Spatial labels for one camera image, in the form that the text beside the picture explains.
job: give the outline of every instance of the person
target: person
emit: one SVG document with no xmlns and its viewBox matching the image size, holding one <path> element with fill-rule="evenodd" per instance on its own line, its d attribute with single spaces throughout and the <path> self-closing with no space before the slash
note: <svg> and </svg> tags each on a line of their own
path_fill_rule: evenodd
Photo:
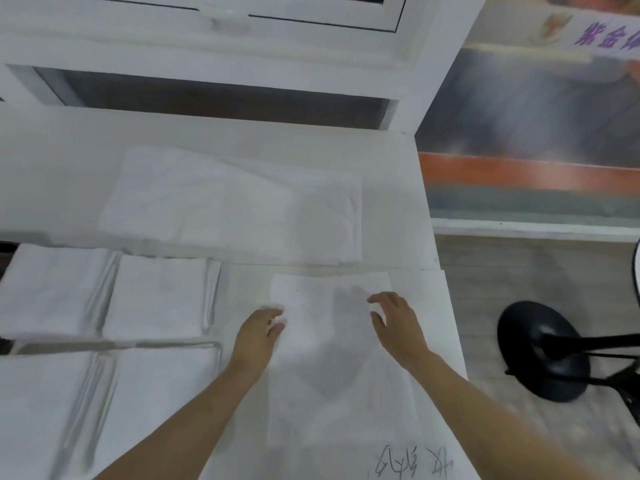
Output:
<svg viewBox="0 0 640 480">
<path fill-rule="evenodd" d="M 480 478 L 596 479 L 431 352 L 404 298 L 383 292 L 368 301 L 379 303 L 387 317 L 385 326 L 371 313 L 380 343 L 430 396 Z M 254 312 L 240 328 L 228 366 L 217 379 L 96 480 L 197 480 L 236 407 L 267 367 L 284 325 L 266 331 L 281 314 L 274 308 Z"/>
</svg>

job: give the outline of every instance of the folded towel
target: folded towel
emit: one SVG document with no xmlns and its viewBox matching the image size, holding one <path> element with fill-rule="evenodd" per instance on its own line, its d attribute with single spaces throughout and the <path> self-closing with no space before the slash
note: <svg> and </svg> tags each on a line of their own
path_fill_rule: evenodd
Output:
<svg viewBox="0 0 640 480">
<path fill-rule="evenodd" d="M 89 405 L 100 407 L 96 391 L 113 378 L 105 366 L 91 352 L 0 358 L 2 478 L 65 475 Z"/>
<path fill-rule="evenodd" d="M 118 382 L 95 448 L 91 478 L 151 434 L 208 386 L 220 349 L 128 349 L 118 353 Z"/>
<path fill-rule="evenodd" d="M 100 229 L 252 262 L 362 260 L 362 181 L 348 173 L 136 146 Z"/>
<path fill-rule="evenodd" d="M 367 298 L 389 289 L 387 273 L 274 275 L 287 329 L 269 363 L 268 445 L 421 439 L 409 375 L 371 326 Z"/>
<path fill-rule="evenodd" d="M 96 335 L 119 256 L 21 244 L 0 281 L 0 335 Z"/>
<path fill-rule="evenodd" d="M 112 340 L 200 337 L 211 326 L 221 263 L 123 256 L 102 335 Z"/>
</svg>

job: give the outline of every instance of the person's right hand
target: person's right hand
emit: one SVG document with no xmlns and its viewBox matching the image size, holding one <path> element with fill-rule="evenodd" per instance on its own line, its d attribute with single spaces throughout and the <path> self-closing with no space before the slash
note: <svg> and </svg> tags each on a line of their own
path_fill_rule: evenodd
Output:
<svg viewBox="0 0 640 480">
<path fill-rule="evenodd" d="M 373 328 L 376 329 L 380 343 L 400 366 L 414 374 L 422 359 L 429 355 L 415 312 L 404 298 L 390 291 L 372 295 L 367 301 L 379 303 L 387 317 L 385 326 L 382 317 L 371 312 Z"/>
</svg>

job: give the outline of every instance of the black metal pole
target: black metal pole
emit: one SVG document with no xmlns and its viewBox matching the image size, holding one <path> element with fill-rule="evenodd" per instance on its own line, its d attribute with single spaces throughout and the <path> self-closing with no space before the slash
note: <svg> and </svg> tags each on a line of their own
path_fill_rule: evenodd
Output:
<svg viewBox="0 0 640 480">
<path fill-rule="evenodd" d="M 554 360 L 560 360 L 567 355 L 578 352 L 617 349 L 619 347 L 640 347 L 640 333 L 580 339 L 544 334 L 542 338 L 540 338 L 540 348 L 542 348 L 545 355 Z"/>
</svg>

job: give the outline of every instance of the black chair base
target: black chair base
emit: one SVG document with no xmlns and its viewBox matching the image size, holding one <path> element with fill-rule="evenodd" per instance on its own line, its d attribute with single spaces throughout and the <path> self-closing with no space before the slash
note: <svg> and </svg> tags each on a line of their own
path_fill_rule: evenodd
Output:
<svg viewBox="0 0 640 480">
<path fill-rule="evenodd" d="M 540 303 L 519 301 L 503 311 L 498 322 L 498 345 L 507 374 L 539 397 L 555 403 L 574 401 L 588 384 L 553 376 L 587 379 L 591 375 L 589 357 L 571 354 L 553 359 L 540 346 L 543 335 L 580 338 L 564 316 Z"/>
</svg>

